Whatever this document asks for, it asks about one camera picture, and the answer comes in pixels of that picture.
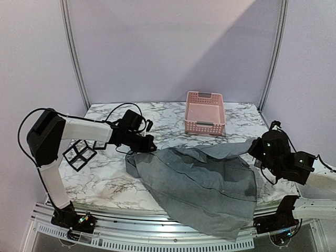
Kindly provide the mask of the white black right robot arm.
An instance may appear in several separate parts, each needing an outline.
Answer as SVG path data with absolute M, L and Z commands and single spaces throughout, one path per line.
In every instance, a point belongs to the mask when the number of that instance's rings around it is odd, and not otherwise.
M 296 151 L 290 145 L 288 135 L 277 128 L 253 140 L 248 153 L 255 158 L 255 166 L 269 170 L 276 181 L 285 179 L 335 193 L 335 168 L 320 155 Z M 335 219 L 335 200 L 286 195 L 274 214 L 254 218 L 254 227 L 258 234 L 271 233 L 299 226 L 307 218 Z

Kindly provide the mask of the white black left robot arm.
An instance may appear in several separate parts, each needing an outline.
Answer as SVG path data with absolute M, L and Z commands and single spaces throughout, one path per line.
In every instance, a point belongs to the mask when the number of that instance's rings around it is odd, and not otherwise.
M 97 218 L 89 212 L 78 214 L 69 199 L 60 173 L 59 149 L 63 140 L 75 142 L 62 154 L 68 165 L 79 172 L 99 150 L 107 145 L 130 148 L 130 153 L 157 150 L 148 132 L 153 123 L 142 113 L 127 110 L 121 119 L 96 121 L 65 115 L 52 108 L 40 108 L 41 115 L 27 133 L 30 152 L 27 156 L 37 167 L 40 180 L 54 208 L 51 223 L 66 228 L 67 236 L 76 240 L 78 233 L 93 234 Z

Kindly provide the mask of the grey button-up shirt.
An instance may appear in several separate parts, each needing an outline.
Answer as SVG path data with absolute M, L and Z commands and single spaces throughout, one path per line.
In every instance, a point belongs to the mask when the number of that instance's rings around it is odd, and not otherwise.
M 175 221 L 200 233 L 235 240 L 254 217 L 255 173 L 242 158 L 245 142 L 128 153 L 126 171 Z

